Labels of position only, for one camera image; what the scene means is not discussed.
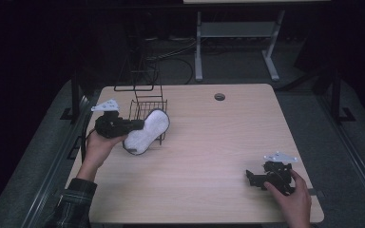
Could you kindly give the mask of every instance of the dark floor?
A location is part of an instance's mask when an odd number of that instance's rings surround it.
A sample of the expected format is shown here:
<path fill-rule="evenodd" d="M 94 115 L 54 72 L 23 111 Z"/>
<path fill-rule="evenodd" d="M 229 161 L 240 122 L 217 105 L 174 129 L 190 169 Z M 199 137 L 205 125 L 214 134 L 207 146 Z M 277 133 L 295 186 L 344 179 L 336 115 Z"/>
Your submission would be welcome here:
<path fill-rule="evenodd" d="M 192 41 L 152 41 L 148 42 L 148 45 L 153 49 L 153 55 L 157 55 L 184 47 L 189 42 Z M 280 81 L 272 82 L 260 53 L 267 44 L 267 40 L 224 40 L 219 47 L 209 48 L 202 57 L 201 84 L 263 83 L 278 88 L 304 74 L 293 67 L 302 43 L 279 42 L 273 60 Z M 194 79 L 189 80 L 192 76 L 193 62 L 192 51 L 160 61 L 163 84 L 196 84 Z M 312 92 L 316 79 L 308 80 L 290 91 L 276 94 L 310 179 L 319 192 L 318 198 L 325 220 L 317 226 L 365 227 L 365 181 L 361 175 L 365 172 L 360 171 L 351 153 L 352 150 L 356 151 L 365 164 L 365 109 L 355 92 L 342 83 L 340 106 L 349 108 L 355 116 L 355 121 L 338 125 L 327 108 L 331 99 L 330 89 L 323 96 L 317 96 Z M 83 113 L 95 105 L 99 92 L 95 91 L 81 103 Z M 0 228 L 39 227 L 60 198 L 73 164 L 73 160 L 70 159 L 74 156 L 72 152 L 75 152 L 72 146 L 80 135 L 83 122 L 79 120 L 76 124 L 70 124 L 70 121 L 60 120 L 64 109 L 71 106 L 70 95 L 70 83 L 66 83 L 53 101 L 2 194 Z M 263 227 L 286 225 L 263 224 Z"/>

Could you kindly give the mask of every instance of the sleeve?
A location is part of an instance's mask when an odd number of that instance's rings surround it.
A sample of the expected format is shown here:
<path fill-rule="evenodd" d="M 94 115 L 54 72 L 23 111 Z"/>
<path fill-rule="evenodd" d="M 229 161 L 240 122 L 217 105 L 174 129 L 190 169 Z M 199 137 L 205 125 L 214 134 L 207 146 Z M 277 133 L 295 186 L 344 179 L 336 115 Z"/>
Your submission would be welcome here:
<path fill-rule="evenodd" d="M 90 227 L 88 213 L 96 188 L 94 182 L 73 179 L 44 227 Z"/>

